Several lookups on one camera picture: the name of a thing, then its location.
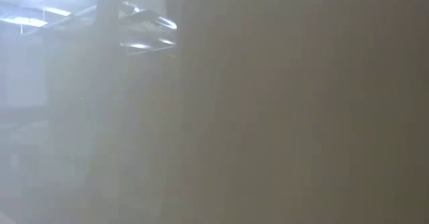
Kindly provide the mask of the dark room pillar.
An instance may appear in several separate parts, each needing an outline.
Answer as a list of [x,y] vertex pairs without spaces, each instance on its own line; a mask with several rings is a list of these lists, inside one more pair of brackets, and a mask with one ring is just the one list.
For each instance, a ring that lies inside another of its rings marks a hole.
[[120,3],[121,0],[97,0],[97,84],[102,95],[108,95],[117,81]]

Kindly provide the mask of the long ceiling light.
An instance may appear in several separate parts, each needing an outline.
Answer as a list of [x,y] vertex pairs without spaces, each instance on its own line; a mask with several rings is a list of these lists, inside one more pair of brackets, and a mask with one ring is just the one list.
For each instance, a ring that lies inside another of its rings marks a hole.
[[29,17],[14,17],[14,18],[0,18],[0,21],[4,21],[7,23],[12,23],[16,25],[27,25],[32,27],[43,27],[47,24],[46,21],[36,19],[36,18],[29,18]]

